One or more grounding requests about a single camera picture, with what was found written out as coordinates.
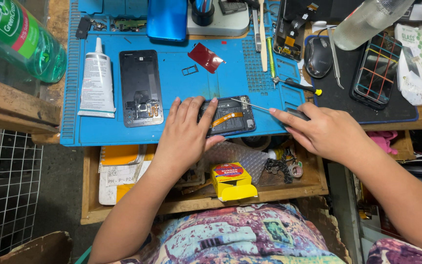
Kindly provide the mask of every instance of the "white tube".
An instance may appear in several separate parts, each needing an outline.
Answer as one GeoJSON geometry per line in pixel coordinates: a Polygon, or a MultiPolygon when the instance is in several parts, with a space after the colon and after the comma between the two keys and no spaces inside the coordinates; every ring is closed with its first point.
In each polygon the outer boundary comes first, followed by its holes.
{"type": "Polygon", "coordinates": [[[86,54],[79,116],[115,117],[114,90],[110,57],[102,53],[97,38],[95,52],[86,54]]]}

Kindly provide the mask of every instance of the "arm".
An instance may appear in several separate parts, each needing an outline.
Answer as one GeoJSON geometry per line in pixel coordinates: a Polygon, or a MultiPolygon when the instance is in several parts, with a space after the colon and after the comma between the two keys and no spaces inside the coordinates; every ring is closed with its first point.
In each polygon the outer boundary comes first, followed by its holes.
{"type": "Polygon", "coordinates": [[[110,263],[135,254],[146,240],[162,201],[169,190],[201,155],[223,136],[205,139],[216,111],[214,98],[196,123],[204,97],[177,97],[170,107],[166,126],[149,168],[114,206],[92,245],[89,264],[110,263]]]}
{"type": "Polygon", "coordinates": [[[348,167],[384,208],[396,229],[422,248],[422,182],[377,146],[347,112],[299,106],[310,121],[271,108],[308,151],[348,167]]]}

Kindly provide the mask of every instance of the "sim card tray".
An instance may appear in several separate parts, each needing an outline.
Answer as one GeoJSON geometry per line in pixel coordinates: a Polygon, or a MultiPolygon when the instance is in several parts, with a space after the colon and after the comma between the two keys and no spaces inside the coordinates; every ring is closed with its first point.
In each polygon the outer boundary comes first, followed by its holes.
{"type": "Polygon", "coordinates": [[[195,72],[198,72],[198,67],[196,67],[196,64],[195,64],[195,65],[193,65],[193,66],[190,66],[190,67],[188,67],[188,68],[182,69],[182,74],[183,74],[184,76],[186,76],[186,75],[190,75],[190,74],[195,73],[195,72]],[[189,71],[189,69],[191,69],[191,68],[195,68],[195,71],[190,72],[190,71],[189,71]]]}

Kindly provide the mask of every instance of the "black mouse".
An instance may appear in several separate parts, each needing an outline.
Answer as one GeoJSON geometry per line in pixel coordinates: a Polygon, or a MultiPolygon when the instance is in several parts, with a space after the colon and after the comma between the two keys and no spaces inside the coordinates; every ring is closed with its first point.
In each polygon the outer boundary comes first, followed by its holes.
{"type": "Polygon", "coordinates": [[[327,38],[315,37],[305,46],[304,65],[314,78],[325,76],[333,63],[330,42],[327,38]]]}

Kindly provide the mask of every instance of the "bubble wrap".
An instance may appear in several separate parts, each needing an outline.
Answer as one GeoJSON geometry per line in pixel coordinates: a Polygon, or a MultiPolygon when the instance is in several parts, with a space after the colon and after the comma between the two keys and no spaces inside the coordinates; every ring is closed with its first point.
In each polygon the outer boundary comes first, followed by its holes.
{"type": "Polygon", "coordinates": [[[256,184],[260,180],[267,158],[268,153],[224,141],[203,154],[198,162],[198,173],[209,172],[210,165],[239,162],[252,176],[252,183],[256,184]]]}

